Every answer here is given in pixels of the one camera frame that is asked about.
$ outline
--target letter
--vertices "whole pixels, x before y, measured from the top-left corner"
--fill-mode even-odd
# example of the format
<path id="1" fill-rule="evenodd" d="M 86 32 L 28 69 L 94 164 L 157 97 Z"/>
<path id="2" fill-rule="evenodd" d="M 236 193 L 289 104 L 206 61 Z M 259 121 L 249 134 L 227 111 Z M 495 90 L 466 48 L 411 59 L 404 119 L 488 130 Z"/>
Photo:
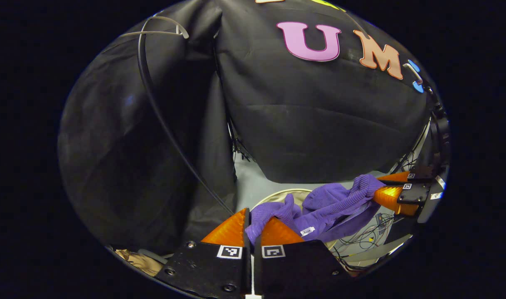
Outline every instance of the letter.
<path id="1" fill-rule="evenodd" d="M 316 28 L 323 32 L 325 38 L 325 49 L 321 51 L 312 50 L 307 47 L 305 41 L 305 29 L 308 25 L 298 22 L 282 22 L 277 24 L 283 30 L 287 49 L 292 55 L 311 61 L 331 61 L 340 55 L 340 43 L 338 34 L 340 29 L 327 25 L 317 25 Z"/>
<path id="2" fill-rule="evenodd" d="M 364 56 L 360 59 L 360 63 L 368 68 L 376 69 L 377 63 L 375 63 L 373 57 L 378 62 L 380 69 L 384 71 L 388 63 L 388 74 L 395 78 L 402 80 L 403 74 L 401 74 L 401 63 L 399 62 L 399 52 L 390 45 L 384 45 L 384 50 L 381 50 L 377 42 L 369 36 L 369 39 L 365 38 L 362 32 L 353 30 L 360 40 L 362 41 L 362 50 Z"/>

